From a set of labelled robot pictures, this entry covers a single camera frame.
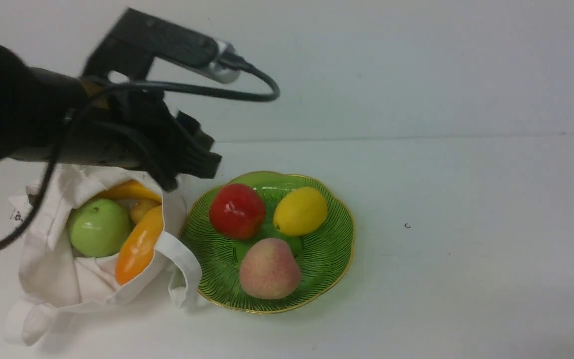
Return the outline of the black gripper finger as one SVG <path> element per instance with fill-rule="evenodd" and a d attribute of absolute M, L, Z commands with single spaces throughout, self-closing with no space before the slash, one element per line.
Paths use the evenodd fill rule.
<path fill-rule="evenodd" d="M 178 189 L 173 153 L 167 145 L 138 145 L 139 171 L 147 172 L 165 192 Z"/>

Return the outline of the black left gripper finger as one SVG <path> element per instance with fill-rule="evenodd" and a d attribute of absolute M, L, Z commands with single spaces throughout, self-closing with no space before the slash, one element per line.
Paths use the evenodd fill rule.
<path fill-rule="evenodd" d="M 178 111 L 169 134 L 169 152 L 179 173 L 215 178 L 222 157 L 212 152 L 215 140 L 202 130 L 195 118 Z"/>

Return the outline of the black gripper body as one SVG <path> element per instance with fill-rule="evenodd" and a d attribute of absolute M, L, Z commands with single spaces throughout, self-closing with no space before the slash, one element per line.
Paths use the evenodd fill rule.
<path fill-rule="evenodd" d="M 61 163 L 139 171 L 138 145 L 167 145 L 175 116 L 159 89 L 120 89 L 94 99 L 84 89 L 61 93 Z"/>

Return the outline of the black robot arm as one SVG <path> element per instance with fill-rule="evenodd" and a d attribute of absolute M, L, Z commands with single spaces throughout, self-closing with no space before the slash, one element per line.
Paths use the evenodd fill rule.
<path fill-rule="evenodd" d="M 27 66 L 0 46 L 0 161 L 123 168 L 148 173 L 165 191 L 177 176 L 213 178 L 221 155 L 200 123 L 173 115 L 161 89 L 118 89 Z"/>

